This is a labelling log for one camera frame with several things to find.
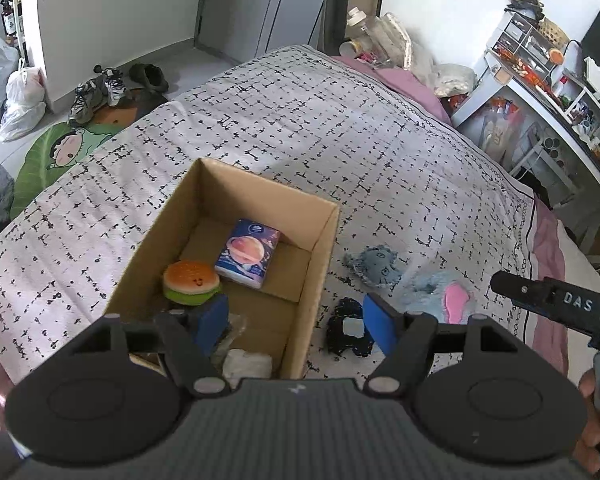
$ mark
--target black circular disc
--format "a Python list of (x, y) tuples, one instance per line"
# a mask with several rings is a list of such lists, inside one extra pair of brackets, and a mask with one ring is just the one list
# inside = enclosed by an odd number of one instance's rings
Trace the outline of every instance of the black circular disc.
[(515, 353), (483, 353), (430, 375), (414, 410), (424, 428), (461, 456), (524, 463), (573, 450), (587, 420), (578, 390)]
[(128, 458), (164, 437), (180, 410), (167, 378), (110, 352), (48, 362), (18, 386), (5, 405), (8, 430), (46, 462)]

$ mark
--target sneaker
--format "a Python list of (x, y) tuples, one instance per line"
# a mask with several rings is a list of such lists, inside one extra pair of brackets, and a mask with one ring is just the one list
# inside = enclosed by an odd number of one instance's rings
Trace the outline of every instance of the sneaker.
[(169, 89), (169, 83), (164, 78), (162, 70), (155, 65), (136, 63), (129, 69), (129, 77), (151, 92), (164, 94)]
[(131, 91), (122, 80), (122, 72), (120, 70), (115, 68), (106, 68), (103, 70), (100, 65), (96, 65), (93, 71), (96, 73), (102, 72), (104, 76), (103, 91), (108, 96), (109, 106), (125, 106), (133, 101)]
[(93, 113), (105, 104), (102, 94), (102, 76), (89, 79), (75, 89), (75, 100), (69, 111), (69, 124), (86, 124), (93, 119)]

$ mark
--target white patterned bedsheet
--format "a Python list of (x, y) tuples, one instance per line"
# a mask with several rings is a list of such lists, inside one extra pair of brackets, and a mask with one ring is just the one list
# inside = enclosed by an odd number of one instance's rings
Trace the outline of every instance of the white patterned bedsheet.
[[(522, 332), (520, 311), (488, 283), (499, 269), (530, 275), (528, 188), (418, 105), (297, 46), (161, 106), (72, 168), (3, 232), (0, 362), (14, 382), (101, 316), (160, 207), (201, 156), (340, 203), (309, 377), (361, 378), (382, 358), (324, 350), (331, 309), (366, 292), (342, 256), (369, 245), (399, 252), (401, 283), (423, 266), (457, 269), (479, 309)], [(401, 288), (383, 295), (396, 301)]]

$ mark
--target pink plush ear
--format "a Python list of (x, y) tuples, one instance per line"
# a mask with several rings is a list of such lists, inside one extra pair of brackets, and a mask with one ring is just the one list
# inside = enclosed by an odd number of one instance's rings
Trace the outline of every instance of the pink plush ear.
[(453, 282), (447, 286), (443, 298), (445, 321), (459, 324), (462, 321), (462, 314), (464, 314), (464, 306), (467, 301), (469, 301), (469, 294), (461, 285)]

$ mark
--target fluffy blue toy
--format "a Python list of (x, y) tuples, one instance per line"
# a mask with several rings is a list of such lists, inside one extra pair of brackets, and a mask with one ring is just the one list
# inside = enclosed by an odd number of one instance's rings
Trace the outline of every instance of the fluffy blue toy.
[(368, 247), (358, 256), (345, 254), (343, 263), (369, 286), (390, 287), (398, 283), (402, 271), (394, 267), (398, 253), (386, 245)]
[(475, 301), (462, 277), (452, 270), (416, 274), (398, 300), (398, 312), (426, 312), (440, 323), (465, 324), (475, 312)]

